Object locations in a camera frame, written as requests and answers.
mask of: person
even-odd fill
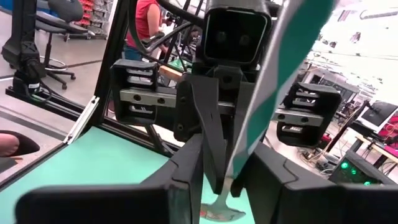
[[[14,131],[0,130],[0,157],[21,156],[37,152],[40,146],[24,136]]]
[[[159,31],[162,24],[160,6],[156,0],[138,0],[136,8],[136,30],[140,40],[152,37]],[[127,32],[126,44],[124,46],[124,58],[128,60],[142,60],[140,51],[136,49],[136,43],[130,32]],[[167,52],[164,45],[159,47],[161,51]],[[108,111],[114,113],[112,96],[109,99]]]

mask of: black frame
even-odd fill
[[[118,4],[115,9],[114,15],[116,15],[113,19],[112,27],[109,32],[108,42],[106,44],[106,48],[104,51],[103,62],[101,64],[101,69],[99,71],[98,80],[95,88],[94,95],[99,97],[99,104],[95,112],[93,113],[92,117],[88,121],[85,130],[89,130],[91,127],[95,126],[100,128],[106,132],[114,134],[118,137],[131,141],[134,144],[138,144],[142,147],[147,148],[148,150],[154,151],[158,154],[161,154],[166,157],[171,157],[172,154],[165,152],[162,149],[156,147],[156,141],[154,140],[153,133],[145,133],[138,129],[129,127],[127,125],[121,124],[107,116],[105,116],[105,112],[108,105],[108,96],[110,93],[110,67],[112,64],[120,58],[123,45],[124,45],[124,38],[120,38],[120,33],[126,33],[127,31],[127,10],[129,6],[129,0],[119,0]],[[6,90],[6,94],[9,96],[13,96],[19,100],[25,101],[32,105],[38,106],[42,109],[45,109],[49,112],[55,113],[60,115],[64,118],[70,119],[72,121],[76,121],[81,113],[84,110],[84,106],[79,105],[75,102],[69,101],[61,96],[56,94],[52,94],[51,99],[49,99],[50,103],[38,103],[32,101],[31,98],[28,96],[24,96],[21,94],[16,93],[12,87],[9,87]],[[49,93],[42,92],[38,94],[39,97],[48,98]],[[176,146],[170,142],[164,141],[164,143],[171,148],[173,151],[179,150],[179,146]],[[10,186],[12,183],[17,181],[18,179],[25,176],[29,173],[32,169],[35,169],[41,163],[45,162],[47,159],[51,158],[60,150],[64,149],[67,145],[61,143],[48,153],[44,154],[42,157],[38,158],[36,161],[27,164],[24,168],[19,170],[18,172],[12,174],[10,177],[4,179],[0,182],[0,192],[4,190],[6,187]]]

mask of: teal table surface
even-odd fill
[[[32,189],[49,185],[138,184],[166,161],[166,157],[144,147],[91,128],[73,144],[0,192],[0,223],[14,224],[16,202]],[[216,196],[204,179],[202,202],[212,203]],[[234,224],[254,223],[246,192],[240,198],[229,196],[227,204],[247,214]],[[200,223],[214,222],[201,219]]]

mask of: electronic equipment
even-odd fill
[[[120,9],[125,2],[119,0],[116,8]],[[134,32],[137,0],[130,2],[132,4],[126,7],[129,10],[129,29],[133,30],[132,36],[142,53],[146,54],[189,26],[189,23],[185,27],[183,24],[173,34],[165,35],[145,48]],[[146,106],[151,111],[145,119],[142,114],[128,116],[120,113],[118,118],[124,118],[125,122],[135,123],[139,118],[141,124],[146,125],[145,122],[156,122],[159,115],[157,107],[175,108],[169,120],[173,123],[174,135],[184,140],[185,145],[160,169],[137,185],[50,186],[27,192],[16,205],[18,224],[197,224],[200,221],[203,173],[215,194],[225,192],[227,187],[224,187],[224,181],[227,178],[233,179],[232,185],[228,186],[232,196],[240,196],[245,188],[254,222],[258,224],[352,223],[353,220],[356,223],[398,222],[394,207],[386,203],[398,200],[396,188],[336,185],[259,142],[272,118],[278,121],[278,138],[289,145],[314,146],[325,132],[341,102],[340,94],[327,86],[298,83],[289,87],[290,81],[295,78],[292,74],[308,54],[336,2],[286,0],[280,13],[276,11],[272,14],[267,8],[275,4],[268,1],[214,0],[207,2],[205,19],[183,11],[166,0],[159,0],[159,3],[171,13],[203,28],[203,39],[197,46],[192,74],[183,75],[174,95],[159,93],[154,81],[149,88],[141,85],[140,90],[129,87],[127,80],[130,75],[126,69],[136,69],[137,76],[148,76],[150,73],[149,79],[154,80],[156,65],[119,60],[111,68],[112,92],[119,112],[128,112],[126,109],[131,103],[149,104]],[[24,14],[35,11],[35,8],[23,9],[26,10]],[[207,25],[205,21],[214,22],[214,27],[220,28],[212,16],[220,18],[218,15],[221,12],[222,15],[227,13],[227,16],[250,12],[246,15],[250,19],[246,16],[244,19],[258,19],[259,22],[253,24],[256,28],[262,27],[259,24],[265,24],[263,18],[269,18],[267,14],[278,17],[278,20],[272,36],[269,32],[263,32],[265,36],[262,37],[258,36],[258,30],[250,29],[252,24],[237,23],[237,26],[248,28],[237,27],[240,37],[232,36],[233,43],[246,45],[247,38],[241,38],[244,35],[248,35],[249,40],[264,42],[249,41],[251,47],[244,50],[257,55],[240,56],[231,51],[232,55],[224,60],[221,58],[223,52],[204,53],[208,47],[206,38],[216,35],[224,40],[229,38],[229,34],[234,34],[228,27],[225,32],[228,35],[207,30],[213,24]],[[114,23],[111,30],[116,26],[120,24]],[[261,64],[260,71],[252,69],[252,65],[257,65],[255,58]],[[124,86],[117,82],[118,79],[124,79]],[[299,89],[314,94],[306,94]],[[284,108],[277,109],[276,105],[282,100]],[[233,164],[232,170],[227,169],[229,163]]]
[[[347,151],[329,180],[336,184],[396,184],[354,151]]]
[[[375,101],[358,118],[365,126],[378,133],[398,111],[398,106],[384,101]]]

